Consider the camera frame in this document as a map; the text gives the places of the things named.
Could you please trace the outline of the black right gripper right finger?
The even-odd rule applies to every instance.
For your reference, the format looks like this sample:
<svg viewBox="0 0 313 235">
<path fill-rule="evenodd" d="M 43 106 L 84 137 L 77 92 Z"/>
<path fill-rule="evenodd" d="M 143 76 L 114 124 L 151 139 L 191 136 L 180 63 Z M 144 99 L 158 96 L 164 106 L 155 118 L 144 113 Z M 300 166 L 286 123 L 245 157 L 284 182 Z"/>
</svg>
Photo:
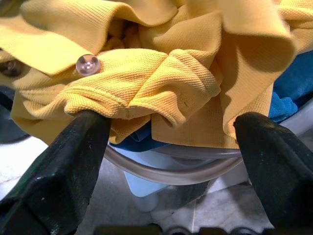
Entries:
<svg viewBox="0 0 313 235">
<path fill-rule="evenodd" d="M 288 128 L 249 112 L 234 122 L 252 186 L 276 228 L 313 227 L 313 153 Z"/>
</svg>

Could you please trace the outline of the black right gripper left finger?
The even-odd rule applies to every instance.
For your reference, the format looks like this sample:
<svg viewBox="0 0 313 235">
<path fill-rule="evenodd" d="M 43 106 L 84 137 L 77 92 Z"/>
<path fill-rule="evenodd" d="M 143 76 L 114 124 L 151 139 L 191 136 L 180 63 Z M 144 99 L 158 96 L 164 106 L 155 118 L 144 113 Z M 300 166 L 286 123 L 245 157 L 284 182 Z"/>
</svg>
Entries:
<svg viewBox="0 0 313 235">
<path fill-rule="evenodd" d="M 0 202 L 3 235 L 72 235 L 98 179 L 111 121 L 82 111 Z"/>
</svg>

